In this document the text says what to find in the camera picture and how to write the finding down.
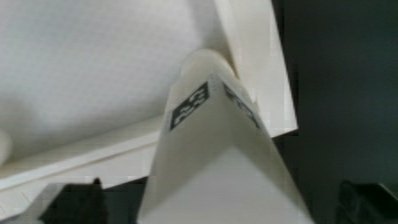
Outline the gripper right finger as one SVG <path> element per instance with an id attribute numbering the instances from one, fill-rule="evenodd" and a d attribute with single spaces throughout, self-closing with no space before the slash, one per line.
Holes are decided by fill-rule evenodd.
<path id="1" fill-rule="evenodd" d="M 398 183 L 341 182 L 336 224 L 398 224 Z"/>

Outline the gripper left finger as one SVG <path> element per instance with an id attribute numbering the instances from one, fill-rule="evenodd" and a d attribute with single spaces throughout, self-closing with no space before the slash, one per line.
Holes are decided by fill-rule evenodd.
<path id="1" fill-rule="evenodd" d="M 67 207 L 73 197 L 67 195 L 71 183 L 51 183 L 18 215 L 11 224 L 66 224 L 69 219 Z"/>

